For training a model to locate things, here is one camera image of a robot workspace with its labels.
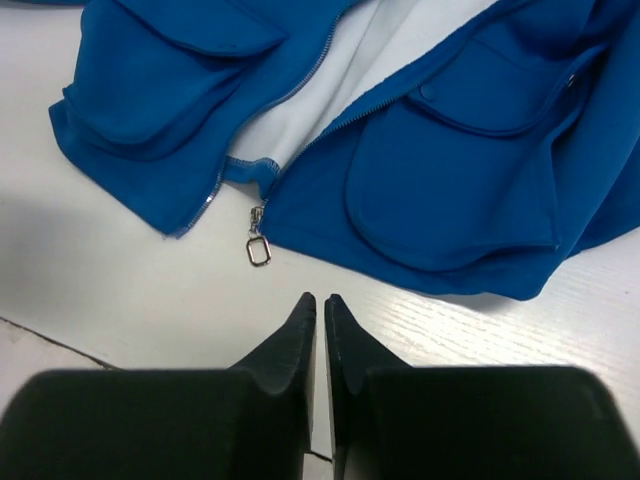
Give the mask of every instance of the zipper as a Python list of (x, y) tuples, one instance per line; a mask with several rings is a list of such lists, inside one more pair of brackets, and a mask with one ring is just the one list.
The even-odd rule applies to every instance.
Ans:
[[(331, 25), (331, 30), (329, 32), (329, 36), (327, 37), (327, 40), (326, 40), (326, 42), (324, 44), (324, 47), (322, 48), (322, 51), (320, 52), (320, 56), (316, 60), (316, 63), (313, 65), (311, 70), (309, 70), (309, 72), (304, 76), (304, 78), (293, 88), (293, 90), (290, 90), (286, 95), (267, 103), (266, 105), (264, 105), (263, 107), (258, 109), (255, 113), (253, 113), (251, 116), (249, 116), (244, 122), (242, 122), (240, 124), (240, 126), (236, 130), (236, 134), (239, 134), (240, 132), (242, 132), (244, 130), (244, 128), (251, 121), (253, 121), (256, 117), (258, 117), (262, 113), (266, 112), (267, 110), (270, 110), (270, 109), (280, 105), (281, 103), (286, 102), (291, 97), (293, 97), (296, 93), (298, 93), (300, 90), (302, 90), (302, 88), (307, 83), (309, 83), (309, 80), (311, 80), (311, 78), (316, 74), (316, 72), (318, 71), (318, 69), (320, 68), (322, 63), (324, 62), (324, 59), (327, 57), (327, 53), (329, 53), (329, 50), (331, 49), (331, 44), (333, 43), (333, 39), (334, 39), (335, 33), (336, 33), (336, 28), (338, 27), (338, 23), (340, 23), (340, 19), (351, 8), (353, 8), (353, 6), (350, 6), (349, 8), (345, 9), (343, 12), (341, 12), (334, 19), (333, 24)], [(213, 190), (211, 191), (209, 196), (206, 198), (204, 203), (200, 206), (200, 208), (198, 209), (198, 212), (196, 213), (196, 215), (191, 219), (191, 221), (185, 227), (181, 227), (178, 230), (176, 230), (176, 232), (174, 232), (173, 236), (175, 236), (176, 238), (182, 237), (183, 235), (188, 233), (196, 225), (196, 223), (198, 223), (198, 221), (202, 218), (202, 216), (205, 214), (205, 212), (207, 211), (207, 209), (211, 205), (211, 202), (213, 202), (213, 199), (216, 198), (216, 195), (218, 194), (218, 191), (220, 190), (220, 187), (222, 187), (223, 178), (224, 178), (224, 167), (221, 168), (220, 171), (218, 172), (218, 176), (216, 178), (216, 183), (215, 183), (215, 185), (213, 187)]]
[[(497, 15), (496, 17), (491, 18), (489, 21), (487, 21), (486, 23), (489, 22), (493, 22), (496, 21), (497, 19), (499, 19), (502, 16), (508, 15), (510, 13), (513, 13), (517, 10), (520, 10), (524, 7), (526, 7), (528, 4), (533, 3), (537, 0), (521, 0), (520, 2), (518, 2), (516, 5), (513, 6), (513, 8), (507, 9), (504, 12), (502, 12), (502, 14)], [(251, 238), (249, 239), (249, 242), (247, 242), (247, 251), (249, 254), (249, 261), (251, 262), (251, 264), (254, 267), (263, 267), (265, 265), (267, 265), (270, 261), (271, 261), (271, 248), (269, 245), (269, 241), (268, 239), (261, 233), (261, 225), (262, 225), (262, 219), (264, 217), (264, 212), (265, 209), (269, 203), (269, 200), (271, 199), (271, 196), (274, 194), (274, 192), (277, 190), (277, 187), (282, 183), (283, 178), (285, 177), (287, 171), (289, 170), (289, 168), (291, 167), (291, 165), (293, 165), (302, 155), (304, 155), (310, 148), (312, 148), (314, 145), (316, 145), (318, 142), (320, 142), (321, 140), (323, 140), (324, 138), (328, 137), (329, 135), (337, 132), (338, 130), (341, 130), (359, 120), (362, 120), (363, 118), (375, 113), (376, 111), (383, 109), (389, 105), (391, 105), (392, 103), (396, 102), (397, 100), (400, 100), (402, 97), (404, 97), (405, 95), (409, 94), (409, 92), (411, 92), (412, 90), (418, 88), (420, 85), (428, 82), (429, 80), (431, 80), (433, 77), (435, 77), (436, 75), (438, 75), (444, 68), (446, 68), (451, 62), (453, 62), (458, 55), (460, 55), (460, 53), (464, 50), (464, 47), (467, 45), (468, 42), (465, 42), (464, 44), (462, 44), (458, 50), (456, 50), (452, 55), (450, 55), (446, 60), (444, 60), (443, 62), (441, 62), (440, 64), (438, 64), (436, 67), (434, 67), (432, 70), (429, 71), (428, 74), (426, 74), (424, 77), (421, 77), (420, 81), (414, 82), (411, 87), (409, 88), (405, 88), (402, 90), (401, 93), (395, 94), (391, 97), (388, 97), (386, 100), (384, 100), (383, 102), (375, 105), (374, 107), (369, 108), (368, 110), (359, 113), (351, 118), (345, 119), (344, 121), (340, 122), (337, 125), (334, 125), (333, 127), (323, 131), (320, 135), (318, 135), (313, 141), (311, 141), (306, 147), (304, 147), (295, 157), (293, 157), (293, 159), (291, 159), (291, 161), (280, 171), (280, 175), (278, 176), (278, 178), (275, 180), (275, 182), (273, 183), (273, 185), (271, 186), (271, 188), (269, 189), (269, 193), (267, 194), (267, 196), (265, 197), (265, 199), (263, 200), (262, 204), (256, 207), (253, 207), (251, 209), (251, 229), (250, 232), (253, 232), (253, 234), (256, 236), (256, 238), (260, 239), (260, 242), (264, 242), (265, 245), (265, 250), (268, 250), (268, 258), (269, 260), (264, 263), (259, 263), (256, 264), (254, 263), (254, 257), (252, 256), (252, 253), (249, 252), (249, 242), (251, 242)], [(260, 215), (259, 215), (259, 219), (257, 220), (257, 222), (254, 224), (254, 217), (253, 217), (253, 211), (255, 209), (259, 209), (260, 210)]]

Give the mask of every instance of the zipper pull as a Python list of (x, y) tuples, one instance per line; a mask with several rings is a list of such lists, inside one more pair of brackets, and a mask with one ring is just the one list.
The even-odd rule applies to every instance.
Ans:
[[(249, 261), (254, 267), (264, 267), (271, 261), (271, 247), (266, 237), (260, 234), (260, 222), (262, 222), (262, 216), (264, 215), (264, 206), (253, 207), (251, 209), (251, 228), (249, 228), (249, 240), (247, 240), (247, 255)], [(256, 245), (262, 245), (264, 250), (265, 259), (256, 260), (254, 248)]]

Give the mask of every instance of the white lining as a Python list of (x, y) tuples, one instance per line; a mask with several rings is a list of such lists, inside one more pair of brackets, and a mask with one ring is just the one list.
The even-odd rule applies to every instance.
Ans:
[(496, 0), (368, 0), (346, 14), (311, 80), (236, 138), (230, 155), (295, 157), (353, 101), (433, 49)]

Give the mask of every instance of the snap button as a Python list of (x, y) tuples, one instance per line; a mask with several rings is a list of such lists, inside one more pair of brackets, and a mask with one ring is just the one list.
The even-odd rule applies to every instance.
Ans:
[(423, 85), (420, 87), (420, 95), (427, 102), (433, 102), (436, 99), (436, 91), (433, 89), (431, 85)]

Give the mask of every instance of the patch pocket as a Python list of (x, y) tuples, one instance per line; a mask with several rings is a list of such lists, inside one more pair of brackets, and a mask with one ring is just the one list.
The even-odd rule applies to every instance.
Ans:
[(424, 271), (556, 248), (552, 145), (585, 105), (588, 82), (576, 74), (593, 56), (534, 72), (469, 44), (368, 119), (346, 184), (355, 228)]
[(82, 16), (67, 116), (90, 143), (163, 156), (193, 134), (286, 35), (235, 0), (102, 0)]

